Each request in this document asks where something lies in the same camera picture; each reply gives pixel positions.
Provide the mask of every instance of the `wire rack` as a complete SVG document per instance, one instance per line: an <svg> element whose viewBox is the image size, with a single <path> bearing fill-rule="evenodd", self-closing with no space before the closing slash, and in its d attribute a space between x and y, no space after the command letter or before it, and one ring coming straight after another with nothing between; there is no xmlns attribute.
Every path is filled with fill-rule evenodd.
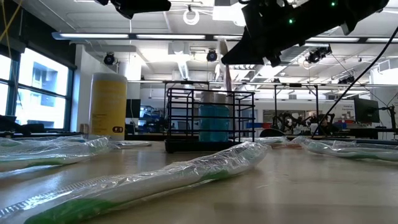
<svg viewBox="0 0 398 224"><path fill-rule="evenodd" d="M229 103L205 103L199 97L201 92L224 94ZM199 116L202 105L222 105L229 108L229 116ZM241 142L244 133L251 133L254 141L254 93L246 91L199 90L186 88L169 88L167 90L167 114L169 130L165 141L166 151L220 151ZM250 116L243 116L243 111L250 110ZM200 129L200 119L229 119L229 129ZM251 123L251 128L243 127L243 122ZM201 132L228 132L228 142L201 142Z"/></svg>

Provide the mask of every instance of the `table surface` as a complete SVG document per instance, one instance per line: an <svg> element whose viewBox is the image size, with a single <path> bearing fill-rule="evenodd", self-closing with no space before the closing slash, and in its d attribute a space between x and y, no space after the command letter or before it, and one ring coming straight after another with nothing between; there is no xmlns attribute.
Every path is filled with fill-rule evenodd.
<svg viewBox="0 0 398 224"><path fill-rule="evenodd" d="M160 169L204 153L166 154L164 144L114 150L63 167L0 174L0 207L57 187ZM276 149L253 170L142 202L86 223L397 223L398 166Z"/></svg>

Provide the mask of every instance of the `chair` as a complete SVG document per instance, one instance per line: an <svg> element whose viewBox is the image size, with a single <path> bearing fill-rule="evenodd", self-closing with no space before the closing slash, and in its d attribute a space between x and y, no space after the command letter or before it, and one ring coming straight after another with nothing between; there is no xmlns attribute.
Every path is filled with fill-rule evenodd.
<svg viewBox="0 0 398 224"><path fill-rule="evenodd" d="M276 130L276 129L264 129L261 131L260 137L282 137L285 136L285 133L283 133L282 131Z"/></svg>

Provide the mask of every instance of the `blue container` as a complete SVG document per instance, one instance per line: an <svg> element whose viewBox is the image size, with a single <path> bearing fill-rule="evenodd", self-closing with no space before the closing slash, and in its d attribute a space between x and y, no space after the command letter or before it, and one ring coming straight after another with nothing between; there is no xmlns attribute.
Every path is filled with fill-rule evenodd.
<svg viewBox="0 0 398 224"><path fill-rule="evenodd" d="M229 109L226 106L216 105L215 115L219 117L229 117ZM228 130L229 119L228 118L216 118L213 122L213 130ZM211 135L211 141L213 142L228 142L228 132L213 132Z"/></svg>
<svg viewBox="0 0 398 224"><path fill-rule="evenodd" d="M214 116L215 106L213 105L202 105L199 107L199 116ZM202 130L211 130L213 127L213 119L212 118L200 118L199 119L199 129ZM199 141L201 142L210 142L212 132L209 131L200 131L199 132Z"/></svg>

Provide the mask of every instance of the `blue bottle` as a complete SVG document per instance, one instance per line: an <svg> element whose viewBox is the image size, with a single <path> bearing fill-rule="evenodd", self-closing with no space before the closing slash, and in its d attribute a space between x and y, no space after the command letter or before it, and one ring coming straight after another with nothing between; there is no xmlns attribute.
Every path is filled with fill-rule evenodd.
<svg viewBox="0 0 398 224"><path fill-rule="evenodd" d="M202 103L214 102L214 93L212 92L202 92L201 93ZM199 116L214 116L215 106L214 105L201 105L199 107ZM199 129L211 130L213 127L213 118L199 118ZM200 131L199 141L201 142L211 142L212 132Z"/></svg>
<svg viewBox="0 0 398 224"><path fill-rule="evenodd" d="M216 94L216 103L225 103L226 95ZM216 118L213 122L213 130L226 130L226 132L214 132L211 135L211 141L213 142L227 142L229 133L229 109L225 105L215 105L215 115L224 118Z"/></svg>

